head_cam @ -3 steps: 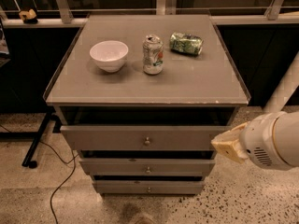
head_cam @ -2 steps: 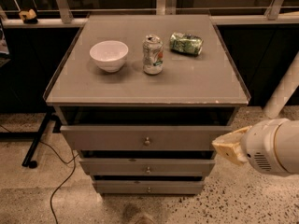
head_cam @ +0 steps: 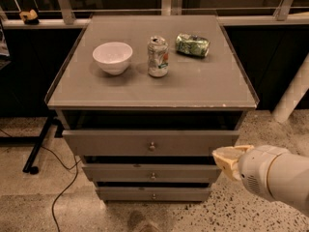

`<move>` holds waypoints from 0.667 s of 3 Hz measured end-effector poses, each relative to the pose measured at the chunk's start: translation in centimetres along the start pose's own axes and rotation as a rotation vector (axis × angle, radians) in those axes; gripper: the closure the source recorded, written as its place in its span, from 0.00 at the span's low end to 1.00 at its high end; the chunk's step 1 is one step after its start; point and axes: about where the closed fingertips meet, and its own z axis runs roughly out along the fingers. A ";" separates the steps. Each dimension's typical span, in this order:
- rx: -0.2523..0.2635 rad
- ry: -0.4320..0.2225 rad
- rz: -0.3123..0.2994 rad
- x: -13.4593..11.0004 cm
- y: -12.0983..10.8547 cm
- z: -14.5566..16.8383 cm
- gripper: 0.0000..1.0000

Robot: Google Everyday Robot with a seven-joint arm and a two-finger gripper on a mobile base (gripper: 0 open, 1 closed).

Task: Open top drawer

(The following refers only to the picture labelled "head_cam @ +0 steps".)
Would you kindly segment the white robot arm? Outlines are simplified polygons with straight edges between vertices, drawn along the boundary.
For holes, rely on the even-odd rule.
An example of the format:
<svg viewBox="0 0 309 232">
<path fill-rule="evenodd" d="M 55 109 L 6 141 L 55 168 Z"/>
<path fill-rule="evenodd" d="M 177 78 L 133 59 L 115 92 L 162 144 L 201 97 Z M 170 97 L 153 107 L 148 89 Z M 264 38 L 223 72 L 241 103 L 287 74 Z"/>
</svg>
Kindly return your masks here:
<svg viewBox="0 0 309 232">
<path fill-rule="evenodd" d="M 309 216 L 309 158 L 271 145 L 221 147 L 215 164 L 232 181 L 269 202 L 280 201 Z"/>
</svg>

